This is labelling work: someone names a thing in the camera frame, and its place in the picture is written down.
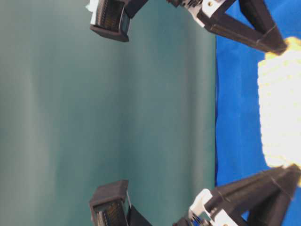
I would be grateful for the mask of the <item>upper gripper white black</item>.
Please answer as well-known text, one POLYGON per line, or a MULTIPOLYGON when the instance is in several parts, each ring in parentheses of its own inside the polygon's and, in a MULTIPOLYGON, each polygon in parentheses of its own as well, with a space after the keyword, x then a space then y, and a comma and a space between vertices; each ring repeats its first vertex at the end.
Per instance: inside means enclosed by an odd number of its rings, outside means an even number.
POLYGON ((183 7, 207 31, 263 52, 281 55, 287 44, 263 0, 239 0, 240 11, 251 28, 226 14, 235 0, 167 0, 183 7))

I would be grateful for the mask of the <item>lower gripper white black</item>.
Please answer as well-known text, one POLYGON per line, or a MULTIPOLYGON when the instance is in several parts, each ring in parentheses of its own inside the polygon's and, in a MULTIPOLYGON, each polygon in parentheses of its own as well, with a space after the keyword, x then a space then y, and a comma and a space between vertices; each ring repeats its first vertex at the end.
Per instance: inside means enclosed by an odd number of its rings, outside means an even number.
POLYGON ((276 167, 213 190, 204 189, 174 226, 280 226, 297 188, 295 164, 276 167), (240 216, 249 210, 246 221, 240 216))

